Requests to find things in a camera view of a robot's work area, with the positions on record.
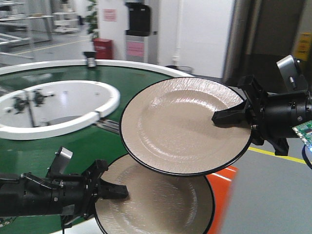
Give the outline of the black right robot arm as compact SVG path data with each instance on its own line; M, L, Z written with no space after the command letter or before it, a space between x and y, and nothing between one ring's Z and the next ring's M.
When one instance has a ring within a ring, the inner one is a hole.
M238 84L245 96L241 104L217 111L212 117L216 126L238 125L247 122L255 145L268 141L276 155L286 156L288 138L297 135L293 127L311 120L312 98L307 91L286 94L268 94L253 75L242 77Z

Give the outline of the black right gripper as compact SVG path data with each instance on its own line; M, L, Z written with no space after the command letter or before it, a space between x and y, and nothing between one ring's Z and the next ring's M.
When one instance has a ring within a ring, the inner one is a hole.
M273 146L275 155L287 156L289 145L286 138L275 137L269 133L269 124L265 120L265 108L269 101L267 91L256 81L253 75L241 77L237 87L244 92L247 102L214 112L212 116L213 123L215 125L240 124L248 122L249 117L252 129L252 143L260 146L267 141Z

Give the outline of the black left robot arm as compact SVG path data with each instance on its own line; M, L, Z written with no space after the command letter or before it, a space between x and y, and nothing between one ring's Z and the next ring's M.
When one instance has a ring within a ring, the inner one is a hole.
M81 174L64 174L51 166L45 178L32 173L0 175L1 217L60 215L68 220L88 218L98 199L124 199L125 185L104 181L107 162L95 160Z

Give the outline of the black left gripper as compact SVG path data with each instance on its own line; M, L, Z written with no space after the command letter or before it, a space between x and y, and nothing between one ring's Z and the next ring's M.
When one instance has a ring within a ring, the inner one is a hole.
M81 174L65 175L67 164L54 160L48 177L58 182L59 193L56 204L61 205L61 219L90 219L95 215L95 203L103 199L125 199L129 193L125 185L117 185L101 179L108 170L105 160L96 159Z

